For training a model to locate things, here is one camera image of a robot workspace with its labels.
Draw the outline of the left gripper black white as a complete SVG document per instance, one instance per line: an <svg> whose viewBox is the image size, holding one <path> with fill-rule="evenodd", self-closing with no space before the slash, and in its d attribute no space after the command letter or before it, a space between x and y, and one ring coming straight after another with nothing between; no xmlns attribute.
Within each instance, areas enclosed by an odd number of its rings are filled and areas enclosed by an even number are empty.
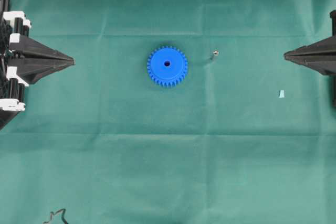
<svg viewBox="0 0 336 224"><path fill-rule="evenodd" d="M25 111L29 84L75 65L72 57L27 37L30 28L24 12L1 12L2 111ZM15 52L37 58L19 58Z"/></svg>

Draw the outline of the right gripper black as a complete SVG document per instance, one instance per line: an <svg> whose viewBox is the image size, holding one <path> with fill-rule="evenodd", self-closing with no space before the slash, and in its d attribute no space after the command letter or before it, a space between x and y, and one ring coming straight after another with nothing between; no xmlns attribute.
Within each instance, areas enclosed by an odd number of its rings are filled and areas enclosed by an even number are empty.
<svg viewBox="0 0 336 224"><path fill-rule="evenodd" d="M332 36L286 52L286 60L332 77L332 105L335 107L335 10L330 12Z"/></svg>

